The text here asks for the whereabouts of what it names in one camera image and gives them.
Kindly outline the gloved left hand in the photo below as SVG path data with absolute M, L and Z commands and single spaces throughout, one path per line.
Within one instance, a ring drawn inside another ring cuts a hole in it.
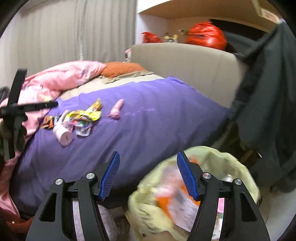
M 1 122 L 1 156 L 5 161 L 14 158 L 16 151 L 23 151 L 26 134 L 27 129 L 23 125 L 15 129 Z

